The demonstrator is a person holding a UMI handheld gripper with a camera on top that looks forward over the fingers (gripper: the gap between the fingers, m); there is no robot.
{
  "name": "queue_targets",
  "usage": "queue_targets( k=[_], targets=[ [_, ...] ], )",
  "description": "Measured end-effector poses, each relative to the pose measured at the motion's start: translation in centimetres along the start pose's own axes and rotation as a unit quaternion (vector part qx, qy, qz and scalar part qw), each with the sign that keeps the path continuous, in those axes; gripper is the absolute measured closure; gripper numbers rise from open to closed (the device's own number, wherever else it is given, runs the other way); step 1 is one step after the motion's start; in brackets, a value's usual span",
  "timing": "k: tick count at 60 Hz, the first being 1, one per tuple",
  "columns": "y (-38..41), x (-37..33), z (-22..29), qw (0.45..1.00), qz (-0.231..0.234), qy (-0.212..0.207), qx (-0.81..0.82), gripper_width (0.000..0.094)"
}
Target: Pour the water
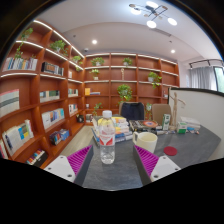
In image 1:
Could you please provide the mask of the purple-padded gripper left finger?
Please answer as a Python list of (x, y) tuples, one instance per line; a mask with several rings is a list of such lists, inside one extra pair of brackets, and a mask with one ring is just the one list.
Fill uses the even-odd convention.
[(93, 146), (89, 145), (68, 157), (60, 155), (45, 168), (45, 171), (82, 186), (93, 154)]

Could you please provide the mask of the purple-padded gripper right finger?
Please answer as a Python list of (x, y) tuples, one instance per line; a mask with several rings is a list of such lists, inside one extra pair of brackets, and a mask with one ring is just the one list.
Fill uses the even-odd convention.
[(137, 145), (133, 146), (133, 155), (143, 185), (157, 181), (180, 170), (180, 167), (169, 157), (165, 155), (158, 157)]

